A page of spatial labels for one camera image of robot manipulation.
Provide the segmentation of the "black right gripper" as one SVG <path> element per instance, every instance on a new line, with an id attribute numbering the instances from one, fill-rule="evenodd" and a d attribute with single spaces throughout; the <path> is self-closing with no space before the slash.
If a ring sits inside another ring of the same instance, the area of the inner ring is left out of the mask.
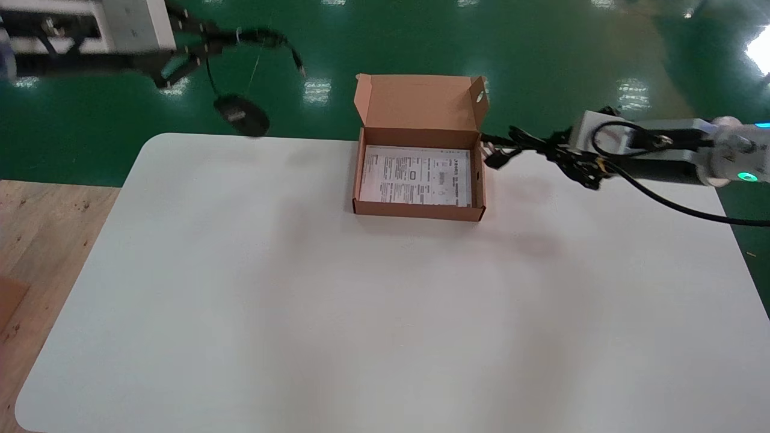
<path id="1" fill-rule="evenodd" d="M 520 148 L 533 150 L 544 156 L 569 180 L 586 189 L 599 190 L 604 180 L 609 180 L 618 173 L 596 153 L 566 149 L 571 132 L 572 128 L 568 127 L 565 131 L 556 131 L 545 139 L 539 139 L 521 128 L 510 126 L 510 139 Z"/>

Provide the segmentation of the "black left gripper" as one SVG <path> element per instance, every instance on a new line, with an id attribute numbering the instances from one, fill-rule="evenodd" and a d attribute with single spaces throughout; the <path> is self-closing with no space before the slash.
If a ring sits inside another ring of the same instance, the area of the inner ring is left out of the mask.
<path id="1" fill-rule="evenodd" d="M 217 27 L 214 21 L 198 19 L 192 12 L 181 5 L 167 5 L 171 31 L 175 34 L 200 36 L 204 41 L 223 42 L 225 46 L 236 46 L 239 36 L 236 30 Z M 223 45 L 219 43 L 200 43 L 184 46 L 181 52 L 156 51 L 147 53 L 113 53 L 127 70 L 135 70 L 151 78 L 156 88 L 171 88 L 182 78 L 189 76 L 210 58 L 221 55 Z"/>

